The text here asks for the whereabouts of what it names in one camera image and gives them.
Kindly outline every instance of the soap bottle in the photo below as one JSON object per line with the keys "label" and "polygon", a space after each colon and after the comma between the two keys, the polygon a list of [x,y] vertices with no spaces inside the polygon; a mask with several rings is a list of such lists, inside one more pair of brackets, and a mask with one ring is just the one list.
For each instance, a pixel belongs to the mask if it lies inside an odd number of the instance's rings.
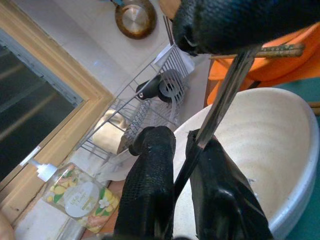
{"label": "soap bottle", "polygon": [[43,200],[94,233],[101,230],[119,205],[118,196],[74,163],[58,169],[32,157],[20,165],[27,162],[37,167],[38,177],[47,182]]}

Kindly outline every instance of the orange container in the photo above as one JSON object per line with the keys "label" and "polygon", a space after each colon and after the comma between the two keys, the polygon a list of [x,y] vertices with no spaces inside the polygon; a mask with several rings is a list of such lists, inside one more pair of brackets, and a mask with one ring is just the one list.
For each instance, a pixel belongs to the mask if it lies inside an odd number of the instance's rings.
{"label": "orange container", "polygon": [[[298,43],[305,44],[301,57],[256,58],[240,90],[248,89],[255,81],[260,82],[258,87],[271,87],[320,76],[320,23],[277,38],[263,46],[271,47]],[[218,88],[231,63],[232,59],[217,59],[214,61],[208,79],[218,82],[207,98],[208,105],[216,99]]]}

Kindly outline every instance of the scissor blade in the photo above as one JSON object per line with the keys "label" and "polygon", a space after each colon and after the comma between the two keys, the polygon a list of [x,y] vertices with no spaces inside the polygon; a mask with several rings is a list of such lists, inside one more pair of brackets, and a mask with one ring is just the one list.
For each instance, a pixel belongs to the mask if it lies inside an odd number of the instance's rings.
{"label": "scissor blade", "polygon": [[231,102],[235,98],[241,84],[246,78],[256,53],[261,49],[257,46],[251,50],[239,53],[233,60],[226,77],[218,91],[217,97],[196,136],[188,158],[185,160],[179,175],[174,183],[175,200],[178,199],[190,175],[199,161],[199,154],[205,149],[207,143],[214,135],[219,123],[226,114]]}

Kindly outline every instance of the dish rack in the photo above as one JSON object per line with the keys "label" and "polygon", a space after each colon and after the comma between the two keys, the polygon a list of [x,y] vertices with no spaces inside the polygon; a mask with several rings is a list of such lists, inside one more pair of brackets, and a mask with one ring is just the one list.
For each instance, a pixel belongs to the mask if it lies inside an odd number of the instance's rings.
{"label": "dish rack", "polygon": [[[161,79],[162,84],[159,85],[159,89],[171,100],[165,102],[158,96],[141,100],[144,89],[157,76],[165,76]],[[183,104],[188,81],[189,73],[181,51],[174,44],[160,59],[155,58],[125,85],[107,109],[107,111],[112,110],[113,113],[99,127],[89,131],[79,143],[78,148],[83,148],[104,160],[114,156],[113,153],[105,151],[93,141],[93,135],[106,123],[123,131],[120,152],[127,149],[145,127],[167,126],[174,131],[180,125],[179,110]],[[137,91],[137,87],[145,82],[147,83]],[[125,130],[113,123],[112,120],[116,114],[125,118],[128,125]]]}

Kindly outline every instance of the ceramic bowl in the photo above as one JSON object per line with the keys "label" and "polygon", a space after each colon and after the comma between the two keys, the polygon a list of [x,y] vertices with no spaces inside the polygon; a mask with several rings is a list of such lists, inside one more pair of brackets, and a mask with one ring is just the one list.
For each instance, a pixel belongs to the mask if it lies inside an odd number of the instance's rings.
{"label": "ceramic bowl", "polygon": [[[174,178],[185,161],[187,135],[201,127],[211,106],[175,132]],[[276,239],[284,239],[298,222],[313,191],[319,157],[319,128],[309,105],[277,88],[239,92],[215,135],[244,175]],[[197,240],[190,182],[174,213],[174,236]]]}

